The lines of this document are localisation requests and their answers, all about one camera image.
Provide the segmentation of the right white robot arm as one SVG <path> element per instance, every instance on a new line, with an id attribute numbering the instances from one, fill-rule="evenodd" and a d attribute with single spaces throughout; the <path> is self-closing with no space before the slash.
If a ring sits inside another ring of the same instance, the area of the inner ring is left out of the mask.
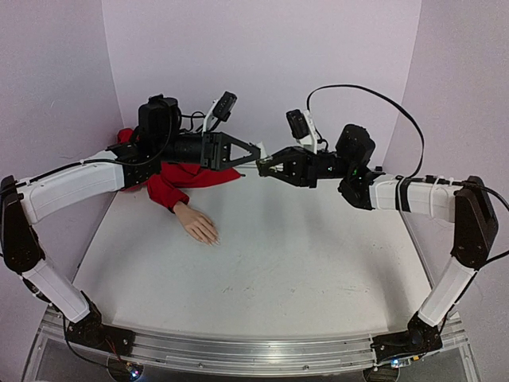
<path id="1" fill-rule="evenodd" d="M 441 349 L 445 321 L 476 274 L 488 264 L 499 223 L 490 200 L 492 191 L 480 177 L 458 181 L 433 175 L 390 175 L 369 168 L 374 149 L 367 130 L 349 124 L 333 152 L 289 146 L 259 159 L 257 167 L 260 176 L 297 187 L 314 188 L 322 179 L 337 179 L 339 194 L 354 208 L 424 216 L 453 230 L 445 269 L 406 329 L 373 337 L 375 361 L 384 364 Z"/>

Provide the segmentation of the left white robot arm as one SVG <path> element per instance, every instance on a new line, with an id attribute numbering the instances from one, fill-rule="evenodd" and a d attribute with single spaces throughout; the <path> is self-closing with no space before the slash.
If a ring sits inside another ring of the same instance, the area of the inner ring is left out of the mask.
<path id="1" fill-rule="evenodd" d="M 236 100 L 225 92 L 212 103 L 200 132 L 185 133 L 177 100 L 152 96 L 138 109 L 138 126 L 127 142 L 33 178 L 2 179 L 1 257 L 36 298 L 67 320 L 68 341 L 127 356 L 134 332 L 103 323 L 95 303 L 55 268 L 33 226 L 69 205 L 140 185 L 159 173 L 164 162 L 222 171 L 260 158 L 256 145 L 216 131 L 229 119 Z"/>

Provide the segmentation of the yellow nail polish bottle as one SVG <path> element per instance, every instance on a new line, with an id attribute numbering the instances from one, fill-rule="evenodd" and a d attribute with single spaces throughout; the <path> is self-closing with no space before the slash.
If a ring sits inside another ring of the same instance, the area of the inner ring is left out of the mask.
<path id="1" fill-rule="evenodd" d="M 257 167 L 267 167 L 271 166 L 272 161 L 273 161 L 272 157 L 260 158 L 259 160 L 256 161 L 256 165 Z"/>

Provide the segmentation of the grey nail polish cap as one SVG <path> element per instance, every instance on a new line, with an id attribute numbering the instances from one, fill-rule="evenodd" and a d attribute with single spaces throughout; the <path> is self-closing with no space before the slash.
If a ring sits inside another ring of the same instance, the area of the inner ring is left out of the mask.
<path id="1" fill-rule="evenodd" d="M 255 144 L 259 149 L 259 159 L 264 159 L 267 157 L 266 148 L 264 147 L 263 142 L 258 142 Z"/>

